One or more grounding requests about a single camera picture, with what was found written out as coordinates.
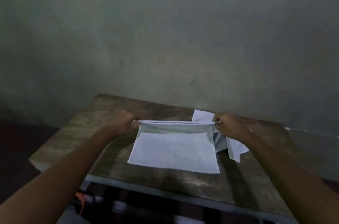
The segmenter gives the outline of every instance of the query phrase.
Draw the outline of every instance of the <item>hand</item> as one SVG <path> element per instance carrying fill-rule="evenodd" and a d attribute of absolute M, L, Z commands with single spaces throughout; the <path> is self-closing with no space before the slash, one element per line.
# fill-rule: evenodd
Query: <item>hand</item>
<path fill-rule="evenodd" d="M 111 123 L 108 124 L 108 127 L 112 130 L 114 136 L 123 136 L 139 127 L 139 122 L 132 123 L 136 119 L 138 118 L 132 113 L 126 110 L 119 110 Z"/>
<path fill-rule="evenodd" d="M 242 142 L 243 134 L 250 132 L 245 124 L 241 122 L 237 115 L 217 113 L 214 115 L 213 121 L 220 121 L 221 124 L 216 124 L 216 128 L 229 138 Z"/>

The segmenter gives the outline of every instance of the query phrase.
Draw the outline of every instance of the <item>wall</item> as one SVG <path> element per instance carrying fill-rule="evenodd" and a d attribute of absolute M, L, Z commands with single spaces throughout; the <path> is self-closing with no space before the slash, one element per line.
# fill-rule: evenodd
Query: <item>wall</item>
<path fill-rule="evenodd" d="M 0 109 L 62 126 L 97 93 L 339 135 L 339 0 L 1 0 Z"/>

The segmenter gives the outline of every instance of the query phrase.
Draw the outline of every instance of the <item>white towel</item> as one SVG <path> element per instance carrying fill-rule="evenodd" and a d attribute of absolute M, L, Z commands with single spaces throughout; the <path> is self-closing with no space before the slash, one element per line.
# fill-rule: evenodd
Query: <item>white towel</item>
<path fill-rule="evenodd" d="M 192 121 L 212 121 L 214 113 L 208 111 L 194 110 Z M 213 129 L 213 138 L 215 152 L 218 153 L 222 150 L 228 149 L 228 157 L 236 162 L 240 162 L 240 154 L 248 152 L 249 149 L 237 140 L 223 136 L 216 128 Z"/>
<path fill-rule="evenodd" d="M 218 174 L 214 122 L 140 121 L 129 160 L 155 168 Z"/>

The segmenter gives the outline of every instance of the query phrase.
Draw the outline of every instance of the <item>wooden table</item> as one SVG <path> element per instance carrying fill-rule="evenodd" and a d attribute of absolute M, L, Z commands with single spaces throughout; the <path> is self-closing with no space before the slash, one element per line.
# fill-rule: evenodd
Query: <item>wooden table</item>
<path fill-rule="evenodd" d="M 86 141 L 123 108 L 145 120 L 190 121 L 193 109 L 99 94 L 29 159 L 44 171 Z M 278 123 L 243 118 L 249 128 L 280 153 L 295 158 L 298 151 Z M 112 141 L 87 175 L 86 180 L 138 192 L 173 198 L 228 212 L 266 220 L 295 223 L 290 210 L 251 152 L 241 162 L 219 152 L 220 174 L 211 175 L 127 163 L 136 132 Z"/>

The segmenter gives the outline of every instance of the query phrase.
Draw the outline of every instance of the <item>floor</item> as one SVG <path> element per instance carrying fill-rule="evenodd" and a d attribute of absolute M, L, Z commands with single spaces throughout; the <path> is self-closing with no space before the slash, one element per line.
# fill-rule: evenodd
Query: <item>floor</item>
<path fill-rule="evenodd" d="M 0 121 L 0 204 L 15 191 L 39 174 L 28 158 L 43 145 L 57 128 L 37 125 L 17 125 Z M 317 164 L 317 171 L 324 176 L 337 179 L 337 166 L 333 159 L 323 152 L 315 150 L 319 142 L 316 137 L 308 146 L 304 135 L 292 134 L 298 147 L 302 147 L 305 156 Z M 339 182 L 323 180 L 333 190 L 339 192 Z M 85 206 L 83 217 L 91 223 L 127 223 L 133 220 L 147 220 L 151 223 L 259 223 L 259 220 L 233 213 L 227 213 L 207 207 L 181 203 L 179 201 L 150 196 L 111 186 L 89 183 L 82 189 L 92 203 Z"/>

